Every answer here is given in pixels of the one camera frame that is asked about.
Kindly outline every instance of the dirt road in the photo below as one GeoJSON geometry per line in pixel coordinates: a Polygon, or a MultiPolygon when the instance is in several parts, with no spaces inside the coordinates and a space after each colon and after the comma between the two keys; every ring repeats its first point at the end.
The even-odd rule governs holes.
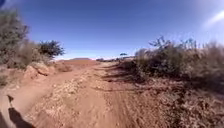
{"type": "Polygon", "coordinates": [[[111,66],[102,63],[24,86],[10,94],[13,107],[37,128],[165,127],[156,98],[107,77],[114,75],[111,66]]]}

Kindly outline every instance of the bush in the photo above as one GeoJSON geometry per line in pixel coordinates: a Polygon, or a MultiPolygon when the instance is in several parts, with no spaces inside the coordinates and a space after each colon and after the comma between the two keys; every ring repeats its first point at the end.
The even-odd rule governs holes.
{"type": "Polygon", "coordinates": [[[59,42],[30,42],[26,39],[27,28],[16,11],[0,10],[0,65],[24,69],[31,62],[47,63],[55,56],[64,54],[59,42]]]}
{"type": "Polygon", "coordinates": [[[35,43],[28,40],[22,42],[19,49],[13,58],[7,62],[8,68],[20,68],[25,69],[27,65],[32,62],[39,62],[46,60],[44,55],[41,55],[38,51],[38,46],[35,43]]]}
{"type": "Polygon", "coordinates": [[[144,79],[149,75],[187,78],[188,80],[200,80],[210,84],[209,86],[213,85],[213,88],[223,89],[223,46],[209,43],[203,48],[198,48],[196,42],[191,39],[174,43],[163,38],[150,45],[154,48],[140,49],[136,52],[132,65],[123,62],[121,64],[123,68],[127,71],[134,71],[133,74],[136,77],[144,79]]]}
{"type": "Polygon", "coordinates": [[[7,85],[6,76],[0,76],[0,87],[7,85]]]}
{"type": "Polygon", "coordinates": [[[65,64],[64,62],[55,62],[54,67],[59,72],[70,72],[70,71],[72,71],[72,67],[70,65],[65,64]]]}
{"type": "Polygon", "coordinates": [[[17,56],[20,42],[27,34],[16,11],[0,10],[0,64],[6,64],[17,56]]]}
{"type": "Polygon", "coordinates": [[[58,55],[64,54],[64,49],[59,45],[57,41],[41,42],[39,45],[39,52],[46,55],[49,58],[54,58],[58,55]]]}

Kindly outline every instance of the green bush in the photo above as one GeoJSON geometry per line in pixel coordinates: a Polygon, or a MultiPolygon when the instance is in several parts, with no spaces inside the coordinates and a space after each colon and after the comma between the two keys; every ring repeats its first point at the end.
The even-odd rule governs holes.
{"type": "Polygon", "coordinates": [[[54,58],[58,55],[64,54],[64,49],[59,45],[57,41],[41,42],[39,45],[39,52],[46,55],[49,58],[54,58]]]}

